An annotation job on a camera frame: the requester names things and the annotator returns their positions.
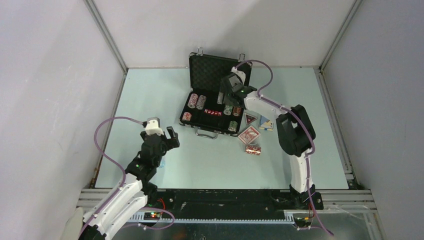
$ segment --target red and white chip stack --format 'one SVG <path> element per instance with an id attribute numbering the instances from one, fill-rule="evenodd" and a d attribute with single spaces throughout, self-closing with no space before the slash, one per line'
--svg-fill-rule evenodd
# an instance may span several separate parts
<path id="1" fill-rule="evenodd" d="M 240 116 L 240 114 L 242 114 L 242 108 L 241 107 L 234 107 L 232 109 L 232 114 L 236 117 Z"/>
<path id="2" fill-rule="evenodd" d="M 247 153 L 247 154 L 252 154 L 252 155 L 257 155 L 257 156 L 259 156 L 259 155 L 261 155 L 261 147 L 260 146 L 252 146 L 252 145 L 246 145 L 246 148 L 245 148 L 245 152 Z"/>
<path id="3" fill-rule="evenodd" d="M 192 114 L 187 111 L 184 112 L 184 114 L 182 115 L 182 120 L 190 122 L 191 119 L 192 119 Z"/>
<path id="4" fill-rule="evenodd" d="M 188 99 L 187 106 L 191 109 L 194 109 L 196 107 L 196 103 L 198 102 L 199 96 L 196 93 L 192 93 L 190 95 L 190 98 Z"/>

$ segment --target metal frame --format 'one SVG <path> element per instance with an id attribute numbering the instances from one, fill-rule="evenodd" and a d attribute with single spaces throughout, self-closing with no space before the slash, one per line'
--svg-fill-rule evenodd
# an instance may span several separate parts
<path id="1" fill-rule="evenodd" d="M 328 49 L 327 53 L 325 54 L 324 59 L 321 62 L 320 65 L 320 69 L 325 69 L 332 54 L 334 49 L 336 49 L 337 45 L 340 42 L 340 39 L 342 39 L 342 36 L 345 34 L 346 29 L 348 28 L 348 26 L 351 24 L 352 19 L 354 18 L 355 14 L 357 13 L 359 7 L 362 5 L 362 3 L 364 2 L 364 0 L 355 0 L 352 4 L 352 6 L 350 7 L 349 12 L 347 13 L 346 17 L 343 20 L 343 23 L 340 26 L 340 29 L 338 30 L 337 34 L 335 35 L 335 38 L 333 40 L 333 42 L 331 43 L 330 48 Z"/>
<path id="2" fill-rule="evenodd" d="M 324 100 L 324 106 L 325 106 L 325 110 L 327 111 L 327 115 L 331 125 L 331 130 L 336 140 L 336 146 L 337 146 L 338 154 L 340 155 L 340 158 L 341 158 L 341 163 L 343 166 L 344 174 L 346 176 L 346 180 L 348 182 L 353 181 L 355 180 L 355 175 L 353 172 L 351 159 L 349 157 L 348 149 L 346 147 L 346 143 L 342 135 L 342 129 L 340 127 L 339 120 L 336 115 L 336 110 L 331 100 L 327 84 L 325 82 L 323 74 L 321 73 L 321 70 L 318 67 L 315 67 L 314 70 L 315 70 L 315 76 L 318 82 L 319 90 L 321 91 L 321 95 Z M 354 184 L 352 182 L 349 182 L 349 187 L 352 187 L 353 185 Z"/>
<path id="3" fill-rule="evenodd" d="M 121 99 L 122 89 L 124 88 L 126 78 L 127 78 L 127 73 L 124 73 L 122 75 L 122 80 L 121 80 L 120 85 L 119 85 L 118 95 L 116 96 L 115 103 L 113 104 L 112 114 L 110 116 L 111 118 L 115 117 L 115 114 L 117 112 L 118 104 L 119 104 L 119 101 Z M 109 135 L 111 133 L 113 123 L 114 123 L 113 121 L 110 121 L 107 124 L 106 135 L 104 136 L 104 140 L 103 140 L 103 143 L 101 145 L 101 149 L 103 149 L 103 150 L 106 149 L 106 144 L 108 143 L 108 139 L 109 139 Z M 93 177 L 92 177 L 92 179 L 90 180 L 90 183 L 89 183 L 90 188 L 94 188 L 94 186 L 96 184 L 96 179 L 97 179 L 97 176 L 99 175 L 100 164 L 102 164 L 102 159 L 103 159 L 103 155 L 100 154 L 98 156 L 98 160 L 97 160 L 97 163 L 95 165 L 94 175 L 93 175 Z"/>
<path id="4" fill-rule="evenodd" d="M 119 99 L 121 97 L 122 88 L 125 83 L 125 79 L 128 72 L 128 67 L 125 64 L 125 61 L 121 55 L 121 53 L 118 50 L 118 47 L 109 32 L 105 21 L 103 20 L 101 14 L 99 13 L 99 10 L 95 4 L 94 0 L 84 0 L 88 10 L 90 11 L 90 14 L 93 17 L 93 20 L 95 21 L 97 27 L 99 28 L 101 34 L 104 37 L 104 40 L 106 41 L 107 45 L 109 46 L 112 54 L 114 55 L 117 63 L 119 64 L 120 68 L 123 71 L 123 77 L 122 82 L 119 87 L 119 92 L 116 97 L 115 104 L 113 106 L 112 111 L 112 117 L 115 115 Z M 343 169 L 344 173 L 346 175 L 346 180 L 349 183 L 349 187 L 352 187 L 352 182 L 354 182 L 355 175 L 353 172 L 352 163 L 348 154 L 348 150 L 346 147 L 346 143 L 343 138 L 343 134 L 341 131 L 341 127 L 337 118 L 337 114 L 334 108 L 334 104 L 331 101 L 331 97 L 329 94 L 329 90 L 327 88 L 325 78 L 323 76 L 323 70 L 327 66 L 329 59 L 331 58 L 333 51 L 337 47 L 338 43 L 340 42 L 341 38 L 343 37 L 344 33 L 346 32 L 347 27 L 351 23 L 353 17 L 357 13 L 359 7 L 362 5 L 363 0 L 355 0 L 352 4 L 346 18 L 344 19 L 340 29 L 337 32 L 337 35 L 335 36 L 330 48 L 328 49 L 325 57 L 323 58 L 320 66 L 303 66 L 303 67 L 313 67 L 315 70 L 315 76 L 318 82 L 319 89 L 321 91 L 322 97 L 324 99 L 324 105 L 325 109 L 327 111 L 329 121 L 331 123 L 331 129 L 333 131 L 333 135 L 336 139 L 337 149 L 340 154 L 340 158 L 343 163 Z M 102 144 L 102 149 L 105 149 L 107 144 L 107 139 L 109 137 L 110 131 L 112 128 L 112 123 L 108 125 L 106 137 Z M 97 169 L 95 171 L 95 175 L 93 176 L 92 183 L 94 183 L 94 180 L 97 177 L 100 164 L 102 162 L 101 156 L 99 157 L 99 161 L 97 164 Z M 91 209 L 94 207 L 102 198 L 106 196 L 106 194 L 110 191 L 110 188 L 103 188 L 103 189 L 95 189 L 95 188 L 84 188 L 81 191 L 81 194 L 79 196 L 79 200 L 77 203 L 77 207 L 82 207 L 85 210 Z M 370 190 L 325 190 L 325 189 L 318 189 L 317 192 L 321 193 L 322 196 L 322 202 L 324 205 L 323 210 L 318 210 L 320 214 L 336 214 L 336 213 L 344 213 L 344 214 L 363 214 L 363 220 L 367 223 L 368 226 L 368 232 L 371 237 L 371 239 L 387 239 L 385 236 L 385 233 L 382 228 L 382 223 L 380 220 L 380 217 L 377 212 L 377 207 L 374 202 L 373 196 L 371 194 Z M 285 210 L 285 216 L 288 217 L 289 221 L 264 221 L 261 219 L 258 220 L 249 220 L 249 223 L 257 224 L 257 223 L 291 223 L 291 219 L 293 219 L 293 215 L 299 215 L 299 214 L 305 214 L 308 211 L 307 210 Z M 139 218 L 140 213 L 136 213 L 130 220 L 136 221 Z M 205 220 L 205 219 L 177 219 L 177 223 L 228 223 L 233 221 L 228 220 Z"/>
<path id="5" fill-rule="evenodd" d="M 97 205 L 100 200 L 107 196 L 112 188 L 83 188 L 79 195 L 77 207 L 89 210 Z M 324 210 L 318 213 L 377 213 L 377 207 L 370 190 L 326 190 L 317 189 L 321 193 Z M 290 214 L 306 214 L 308 210 L 284 210 Z"/>
<path id="6" fill-rule="evenodd" d="M 85 211 L 93 208 L 98 202 L 106 197 L 111 188 L 92 189 L 84 188 L 81 191 L 77 207 L 83 208 Z M 377 207 L 370 190 L 317 190 L 321 193 L 323 210 L 318 210 L 320 214 L 362 214 L 371 239 L 386 239 L 381 228 L 381 222 L 378 216 Z M 194 218 L 177 218 L 176 223 L 193 223 L 193 224 L 293 224 L 294 217 L 301 217 L 307 214 L 308 210 L 284 210 L 285 219 L 194 219 Z M 142 220 L 144 212 L 141 210 L 135 213 L 129 222 L 139 222 Z M 165 218 L 162 222 L 169 222 L 170 219 Z"/>
<path id="7" fill-rule="evenodd" d="M 105 42 L 110 48 L 110 51 L 112 52 L 113 56 L 115 57 L 116 61 L 118 62 L 120 68 L 122 69 L 123 73 L 126 74 L 128 72 L 128 67 L 125 64 L 124 58 L 122 57 L 121 53 L 118 50 L 118 46 L 114 41 L 114 38 L 111 35 L 111 32 L 109 32 L 108 27 L 106 26 L 105 21 L 103 20 L 102 15 L 99 12 L 99 9 L 97 8 L 94 0 L 84 0 L 85 5 L 87 6 L 87 9 L 90 11 L 91 16 L 94 19 L 95 24 L 97 25 L 98 29 L 100 30 L 101 34 L 104 37 Z"/>

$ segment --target white wall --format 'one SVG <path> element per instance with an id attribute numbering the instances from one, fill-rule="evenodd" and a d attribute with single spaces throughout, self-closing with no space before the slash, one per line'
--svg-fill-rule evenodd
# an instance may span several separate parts
<path id="1" fill-rule="evenodd" d="M 325 69 L 358 179 L 391 240 L 423 239 L 424 1 L 364 1 Z"/>
<path id="2" fill-rule="evenodd" d="M 205 54 L 274 66 L 321 64 L 354 0 L 97 0 L 128 67 Z"/>
<path id="3" fill-rule="evenodd" d="M 81 0 L 3 0 L 0 33 L 0 239 L 55 240 L 122 72 Z"/>

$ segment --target black briefcase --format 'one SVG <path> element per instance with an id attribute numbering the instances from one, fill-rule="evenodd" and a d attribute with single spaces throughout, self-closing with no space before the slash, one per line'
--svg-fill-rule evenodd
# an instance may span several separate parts
<path id="1" fill-rule="evenodd" d="M 231 114 L 227 115 L 230 107 L 227 106 L 227 109 L 225 109 L 226 105 L 218 104 L 217 101 L 220 94 L 221 79 L 231 74 L 231 68 L 243 60 L 244 54 L 240 54 L 239 59 L 206 55 L 203 54 L 203 51 L 192 52 L 189 55 L 191 91 L 179 117 L 180 125 L 194 128 L 198 136 L 211 139 L 216 139 L 218 134 L 238 136 L 243 119 L 243 109 L 232 108 Z M 243 64 L 238 70 L 246 74 L 244 85 L 248 86 L 252 64 Z M 215 134 L 200 134 L 198 130 Z"/>

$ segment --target poker chip case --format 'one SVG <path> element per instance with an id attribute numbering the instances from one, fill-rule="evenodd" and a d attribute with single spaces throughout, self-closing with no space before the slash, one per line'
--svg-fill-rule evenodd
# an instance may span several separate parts
<path id="1" fill-rule="evenodd" d="M 225 104 L 218 104 L 218 95 L 220 92 L 221 79 L 231 73 L 231 68 L 235 67 L 243 59 L 233 59 L 214 55 L 202 54 L 202 52 L 192 52 L 188 57 L 189 70 L 190 70 L 190 86 L 191 91 L 188 93 L 187 100 L 184 103 L 184 108 L 179 117 L 179 124 L 182 126 L 196 129 L 195 133 L 198 136 L 216 139 L 218 134 L 238 136 L 240 125 L 243 119 L 243 109 L 241 114 L 234 116 L 233 114 L 226 115 L 212 115 L 208 114 L 205 110 L 212 112 L 223 113 Z M 245 86 L 249 85 L 249 80 L 252 72 L 252 64 L 246 63 L 238 68 L 246 74 Z M 205 96 L 206 101 L 203 109 L 190 108 L 190 96 L 196 94 L 197 96 Z M 190 113 L 191 118 L 187 120 L 184 113 Z M 236 131 L 230 131 L 230 122 L 237 122 Z M 200 134 L 198 130 L 204 130 L 215 133 L 214 136 L 207 134 Z"/>

